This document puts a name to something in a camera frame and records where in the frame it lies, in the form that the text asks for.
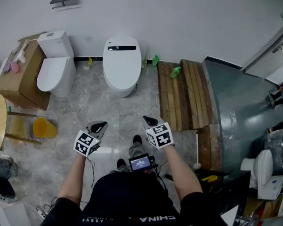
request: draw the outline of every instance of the wooden stool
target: wooden stool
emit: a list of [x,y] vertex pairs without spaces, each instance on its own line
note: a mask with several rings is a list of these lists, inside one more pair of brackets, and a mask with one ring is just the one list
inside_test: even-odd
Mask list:
[[19,140],[23,142],[32,143],[32,144],[37,144],[37,145],[42,144],[41,142],[38,142],[38,141],[16,137],[16,136],[6,133],[7,115],[37,117],[36,115],[32,115],[32,114],[8,112],[5,99],[2,95],[0,95],[0,148],[2,146],[4,137],[8,137],[14,140]]

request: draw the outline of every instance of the trash bin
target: trash bin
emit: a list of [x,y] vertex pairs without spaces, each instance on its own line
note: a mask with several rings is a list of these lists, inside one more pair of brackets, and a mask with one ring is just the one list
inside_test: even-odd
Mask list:
[[45,118],[38,118],[33,123],[33,133],[36,137],[54,138],[57,128]]

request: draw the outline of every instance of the wooden board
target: wooden board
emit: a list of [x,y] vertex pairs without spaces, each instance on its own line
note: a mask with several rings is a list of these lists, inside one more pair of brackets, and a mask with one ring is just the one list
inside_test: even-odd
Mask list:
[[202,108],[202,116],[203,116],[203,125],[206,126],[208,125],[208,111],[207,111],[207,104],[204,96],[204,90],[202,86],[202,81],[199,73],[199,68],[196,62],[192,62],[195,76],[196,76],[196,81],[198,85],[198,90],[199,90],[199,96],[200,96],[200,102],[201,102],[201,108]]
[[199,128],[203,128],[204,121],[203,121],[203,113],[202,113],[202,107],[201,107],[201,101],[200,101],[200,93],[199,93],[196,74],[195,74],[195,70],[194,70],[192,61],[188,61],[188,66],[190,70],[191,81],[192,81],[193,88],[194,88],[195,101],[196,101],[197,114],[198,114],[198,124],[199,124]]
[[170,115],[170,128],[171,130],[177,130],[177,122],[176,122],[176,110],[175,110],[175,101],[174,101],[174,91],[173,91],[173,83],[170,78],[171,68],[168,63],[164,63],[165,67],[165,78],[166,78],[166,88],[169,102],[169,115]]
[[197,130],[198,157],[202,169],[212,170],[212,152],[209,126]]
[[201,82],[202,82],[204,98],[205,98],[206,105],[207,105],[208,123],[209,124],[216,124],[216,122],[214,121],[214,116],[213,116],[211,98],[210,98],[209,91],[208,91],[208,82],[207,82],[206,76],[204,74],[204,71],[202,69],[202,65],[197,64],[197,66],[198,66],[198,71],[199,71],[199,75],[200,75]]
[[194,94],[194,88],[193,84],[191,81],[191,76],[190,76],[190,70],[187,61],[182,60],[182,71],[184,73],[184,78],[187,86],[187,91],[188,91],[188,98],[190,101],[190,107],[191,107],[191,116],[192,116],[192,127],[193,128],[199,128],[199,123],[198,123],[198,114],[197,114],[197,107],[196,107],[196,102],[195,102],[195,94]]
[[161,118],[170,124],[168,93],[166,89],[165,66],[163,62],[158,63],[158,89]]
[[188,110],[188,108],[190,108],[191,106],[190,106],[190,100],[186,99],[185,96],[186,94],[188,94],[188,91],[187,91],[187,86],[184,83],[184,76],[182,71],[176,79],[177,79],[177,85],[179,91],[178,95],[180,100],[182,128],[183,130],[190,130],[190,128],[193,128],[191,110]]
[[[175,64],[171,64],[171,71],[173,71],[175,67],[176,67]],[[182,94],[182,92],[180,92],[179,87],[178,87],[179,79],[180,78],[177,77],[171,80],[172,80],[173,92],[174,92],[177,130],[183,130],[183,121],[182,121],[182,115],[181,115],[180,96],[179,96],[179,94]]]
[[[180,74],[170,78],[178,66],[181,66]],[[161,117],[172,130],[199,129],[213,121],[207,81],[199,63],[159,62],[158,87]]]

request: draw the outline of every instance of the handheld device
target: handheld device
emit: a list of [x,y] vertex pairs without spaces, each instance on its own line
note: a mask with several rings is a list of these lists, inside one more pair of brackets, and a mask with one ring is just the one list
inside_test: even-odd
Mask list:
[[144,154],[129,159],[132,172],[144,172],[157,167],[154,156]]

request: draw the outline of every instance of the toilet tank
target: toilet tank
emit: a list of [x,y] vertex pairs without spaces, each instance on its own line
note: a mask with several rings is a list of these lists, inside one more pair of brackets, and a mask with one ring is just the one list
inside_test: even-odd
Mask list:
[[41,34],[37,41],[47,58],[74,57],[64,30]]

